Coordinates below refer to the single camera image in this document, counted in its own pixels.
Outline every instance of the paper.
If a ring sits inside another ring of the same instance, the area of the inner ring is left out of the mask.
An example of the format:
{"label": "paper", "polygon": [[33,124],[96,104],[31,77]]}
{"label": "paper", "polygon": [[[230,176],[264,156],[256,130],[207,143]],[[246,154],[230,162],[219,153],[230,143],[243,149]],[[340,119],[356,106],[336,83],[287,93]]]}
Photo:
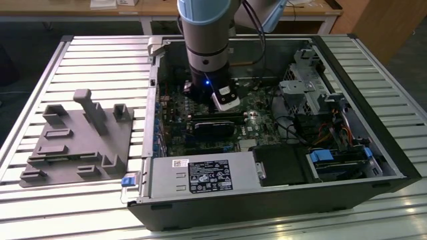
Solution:
{"label": "paper", "polygon": [[288,0],[288,2],[286,3],[286,6],[292,7],[294,5],[298,4],[310,4],[314,0]]}
{"label": "paper", "polygon": [[117,0],[117,5],[135,6],[139,0]]}
{"label": "paper", "polygon": [[116,9],[116,0],[91,0],[91,10]]}

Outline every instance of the wooden desk edge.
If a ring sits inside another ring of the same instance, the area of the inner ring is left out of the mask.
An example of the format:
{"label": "wooden desk edge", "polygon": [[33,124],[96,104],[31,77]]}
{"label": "wooden desk edge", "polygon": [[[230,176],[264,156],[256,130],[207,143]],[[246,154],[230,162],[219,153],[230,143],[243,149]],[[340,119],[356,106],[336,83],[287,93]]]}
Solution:
{"label": "wooden desk edge", "polygon": [[[296,16],[340,16],[342,10],[327,12],[296,12]],[[178,16],[178,11],[133,11],[128,9],[87,10],[87,11],[4,11],[0,10],[0,17],[117,17],[117,16]],[[292,12],[283,12],[283,16],[294,16]]]}

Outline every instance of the white table leg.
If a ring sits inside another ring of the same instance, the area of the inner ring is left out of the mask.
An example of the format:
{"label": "white table leg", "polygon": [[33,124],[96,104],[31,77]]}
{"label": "white table leg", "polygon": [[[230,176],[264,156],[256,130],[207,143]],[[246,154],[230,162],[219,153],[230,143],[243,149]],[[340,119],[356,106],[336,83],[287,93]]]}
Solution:
{"label": "white table leg", "polygon": [[144,35],[153,35],[152,30],[152,17],[151,16],[141,16],[140,17],[140,25]]}
{"label": "white table leg", "polygon": [[326,18],[326,20],[323,21],[322,26],[319,28],[319,32],[318,32],[319,35],[330,34],[332,27],[334,27],[334,24],[335,24],[336,17],[338,16],[334,15],[334,16],[328,16]]}

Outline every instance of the warning label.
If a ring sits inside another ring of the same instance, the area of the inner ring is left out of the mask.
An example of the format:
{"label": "warning label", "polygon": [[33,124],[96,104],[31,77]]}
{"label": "warning label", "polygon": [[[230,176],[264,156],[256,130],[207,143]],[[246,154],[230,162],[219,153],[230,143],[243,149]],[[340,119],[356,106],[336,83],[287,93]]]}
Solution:
{"label": "warning label", "polygon": [[192,194],[234,190],[228,160],[190,162],[188,180]]}

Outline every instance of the white sticker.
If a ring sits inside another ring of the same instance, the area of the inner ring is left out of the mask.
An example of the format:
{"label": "white sticker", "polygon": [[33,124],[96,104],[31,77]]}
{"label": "white sticker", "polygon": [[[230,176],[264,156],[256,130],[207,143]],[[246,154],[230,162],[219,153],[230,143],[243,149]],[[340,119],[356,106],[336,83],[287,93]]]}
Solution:
{"label": "white sticker", "polygon": [[218,91],[219,91],[220,95],[227,95],[227,94],[230,94],[230,92],[231,92],[228,86],[223,87],[223,88],[219,89]]}
{"label": "white sticker", "polygon": [[175,159],[172,161],[172,168],[188,167],[188,159]]}
{"label": "white sticker", "polygon": [[224,181],[224,182],[219,182],[218,183],[218,186],[220,186],[220,187],[226,187],[226,186],[230,186],[232,184],[232,182],[231,181]]}
{"label": "white sticker", "polygon": [[121,14],[121,15],[136,15],[136,14],[139,14],[139,12],[137,11],[120,11],[119,14]]}

